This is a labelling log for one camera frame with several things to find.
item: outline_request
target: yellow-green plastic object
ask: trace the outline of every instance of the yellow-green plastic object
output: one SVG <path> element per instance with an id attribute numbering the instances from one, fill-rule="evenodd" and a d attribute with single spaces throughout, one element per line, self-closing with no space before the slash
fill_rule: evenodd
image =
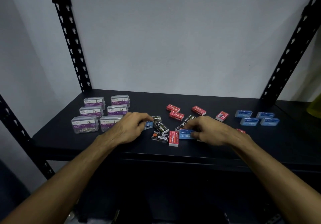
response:
<path id="1" fill-rule="evenodd" d="M 311 102 L 307 108 L 307 112 L 312 116 L 321 118 L 321 94 Z"/>

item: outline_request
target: black shelf surface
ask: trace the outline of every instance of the black shelf surface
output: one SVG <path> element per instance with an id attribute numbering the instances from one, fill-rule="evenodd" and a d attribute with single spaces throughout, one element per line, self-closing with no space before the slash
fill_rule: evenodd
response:
<path id="1" fill-rule="evenodd" d="M 220 111 L 230 114 L 224 123 L 233 128 L 245 130 L 252 139 L 269 154 L 293 171 L 321 172 L 321 144 L 318 134 L 307 132 L 300 124 L 275 105 L 267 105 L 263 100 L 252 98 L 233 98 L 215 96 L 191 96 L 143 92 L 98 90 L 83 92 L 59 112 L 32 138 L 35 153 L 48 160 L 71 160 L 89 146 L 101 134 L 75 134 L 71 120 L 79 115 L 86 97 L 104 96 L 106 106 L 110 105 L 113 95 L 128 94 L 130 112 L 147 112 L 160 115 L 163 123 L 174 130 L 180 122 L 168 116 L 168 104 L 181 108 L 188 116 L 195 105 L 215 117 Z M 259 111 L 274 112 L 280 119 L 276 127 L 257 125 L 241 126 L 240 118 L 235 118 L 236 110 L 251 110 L 255 116 Z M 209 169 L 249 171 L 245 163 L 227 146 L 213 147 L 205 143 L 180 140 L 179 147 L 170 147 L 150 139 L 153 129 L 144 131 L 130 144 L 118 146 L 110 156 L 119 162 L 164 162 L 167 164 L 194 164 Z"/>

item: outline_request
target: person's right hand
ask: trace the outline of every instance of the person's right hand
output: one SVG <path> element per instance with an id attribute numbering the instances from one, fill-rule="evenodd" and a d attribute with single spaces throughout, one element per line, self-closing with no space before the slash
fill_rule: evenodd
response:
<path id="1" fill-rule="evenodd" d="M 193 132 L 191 136 L 211 145 L 232 144 L 235 140 L 250 139 L 245 133 L 241 133 L 218 120 L 209 116 L 199 116 L 189 120 L 184 129 L 200 129 L 201 132 Z"/>

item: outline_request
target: human arm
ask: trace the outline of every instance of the human arm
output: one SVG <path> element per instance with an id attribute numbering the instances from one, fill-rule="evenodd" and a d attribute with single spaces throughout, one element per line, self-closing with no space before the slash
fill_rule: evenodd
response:
<path id="1" fill-rule="evenodd" d="M 321 195 L 260 148 L 251 137 L 209 116 L 189 120 L 192 137 L 211 145 L 229 145 L 258 177 L 291 224 L 321 223 Z"/>
<path id="2" fill-rule="evenodd" d="M 147 113 L 128 112 L 31 194 L 1 224 L 64 223 L 98 166 L 117 145 L 135 140 L 144 130 L 144 121 L 153 121 L 153 118 Z"/>

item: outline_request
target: person's left arm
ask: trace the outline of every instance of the person's left arm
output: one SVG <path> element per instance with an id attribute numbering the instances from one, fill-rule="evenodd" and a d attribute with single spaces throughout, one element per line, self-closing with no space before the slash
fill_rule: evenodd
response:
<path id="1" fill-rule="evenodd" d="M 50 180 L 13 210 L 0 224 L 64 223 L 95 170 L 119 144 L 135 140 L 145 122 L 153 121 L 147 113 L 128 112 L 122 120 L 70 161 Z"/>

